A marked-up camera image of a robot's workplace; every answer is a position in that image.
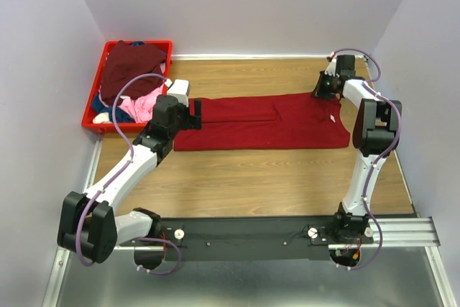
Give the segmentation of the red t-shirt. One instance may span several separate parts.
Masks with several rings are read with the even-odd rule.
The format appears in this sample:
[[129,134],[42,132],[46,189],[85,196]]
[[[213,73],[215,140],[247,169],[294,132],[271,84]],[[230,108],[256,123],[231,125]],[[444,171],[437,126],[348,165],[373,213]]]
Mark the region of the red t-shirt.
[[203,98],[202,129],[180,132],[176,151],[338,149],[350,133],[341,104],[310,93]]

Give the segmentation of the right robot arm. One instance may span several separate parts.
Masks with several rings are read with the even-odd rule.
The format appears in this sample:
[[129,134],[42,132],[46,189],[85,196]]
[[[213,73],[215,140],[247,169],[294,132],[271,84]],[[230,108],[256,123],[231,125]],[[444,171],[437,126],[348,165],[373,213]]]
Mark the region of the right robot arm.
[[402,104],[375,91],[369,81],[357,76],[355,56],[343,50],[328,56],[328,67],[320,72],[313,97],[340,96],[352,102],[357,116],[352,133],[356,162],[349,189],[332,222],[308,230],[312,242],[351,244],[371,239],[369,221],[374,187],[387,157],[397,147],[401,132]]

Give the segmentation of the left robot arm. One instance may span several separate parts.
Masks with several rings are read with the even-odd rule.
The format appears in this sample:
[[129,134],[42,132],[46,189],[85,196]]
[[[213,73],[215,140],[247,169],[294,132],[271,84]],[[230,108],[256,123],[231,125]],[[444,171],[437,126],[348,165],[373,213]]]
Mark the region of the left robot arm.
[[129,143],[129,150],[99,182],[63,200],[57,244],[77,254],[85,266],[104,262],[115,246],[137,239],[144,246],[160,238],[160,216],[135,209],[117,216],[122,201],[170,153],[181,131],[201,129],[201,100],[186,106],[177,96],[161,95],[153,117]]

